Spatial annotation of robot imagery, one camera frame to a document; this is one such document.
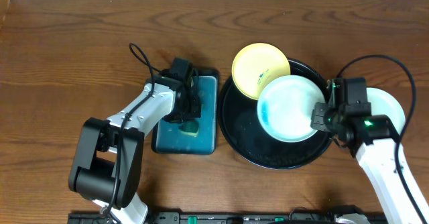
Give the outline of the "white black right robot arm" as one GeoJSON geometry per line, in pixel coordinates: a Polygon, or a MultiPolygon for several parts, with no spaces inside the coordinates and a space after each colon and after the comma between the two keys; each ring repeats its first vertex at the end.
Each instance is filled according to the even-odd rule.
{"type": "Polygon", "coordinates": [[[311,127],[334,134],[349,149],[370,180],[388,223],[427,223],[428,203],[401,144],[405,122],[396,100],[317,103],[311,127]]]}

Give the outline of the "pale green plate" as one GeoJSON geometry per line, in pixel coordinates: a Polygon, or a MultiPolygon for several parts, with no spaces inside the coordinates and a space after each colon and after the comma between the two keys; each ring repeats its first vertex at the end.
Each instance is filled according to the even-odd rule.
{"type": "Polygon", "coordinates": [[[386,115],[390,118],[396,131],[401,133],[406,117],[400,103],[388,92],[368,87],[367,100],[371,104],[372,115],[386,115]]]}

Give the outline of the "yellow plate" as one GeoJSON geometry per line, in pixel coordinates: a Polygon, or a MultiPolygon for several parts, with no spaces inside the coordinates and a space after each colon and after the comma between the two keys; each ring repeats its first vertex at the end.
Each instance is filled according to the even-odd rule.
{"type": "Polygon", "coordinates": [[[235,86],[246,97],[258,100],[262,90],[273,80],[291,74],[286,55],[277,47],[254,43],[242,48],[232,64],[235,86]]]}

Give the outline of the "light blue plate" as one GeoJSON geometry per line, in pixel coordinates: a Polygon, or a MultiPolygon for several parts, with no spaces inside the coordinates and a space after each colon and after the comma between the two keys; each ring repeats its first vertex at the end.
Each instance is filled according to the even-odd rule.
{"type": "Polygon", "coordinates": [[[257,118],[263,130],[281,142],[301,142],[317,131],[311,128],[315,104],[325,102],[321,89],[298,75],[282,76],[269,83],[257,101],[257,118]]]}

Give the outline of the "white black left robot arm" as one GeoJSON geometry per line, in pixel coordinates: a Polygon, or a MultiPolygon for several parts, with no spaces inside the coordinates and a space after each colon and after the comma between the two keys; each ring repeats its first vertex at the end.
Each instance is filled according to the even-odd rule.
{"type": "Polygon", "coordinates": [[[147,205],[139,198],[143,142],[161,120],[184,123],[200,117],[200,77],[157,76],[120,112],[82,126],[68,187],[97,204],[113,223],[144,223],[147,205]]]}

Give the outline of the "green and yellow sponge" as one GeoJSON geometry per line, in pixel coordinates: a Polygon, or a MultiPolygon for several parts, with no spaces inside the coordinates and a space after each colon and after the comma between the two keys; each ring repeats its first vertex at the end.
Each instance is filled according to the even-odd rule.
{"type": "Polygon", "coordinates": [[[196,137],[199,132],[199,123],[196,120],[186,121],[178,127],[180,133],[196,137]]]}

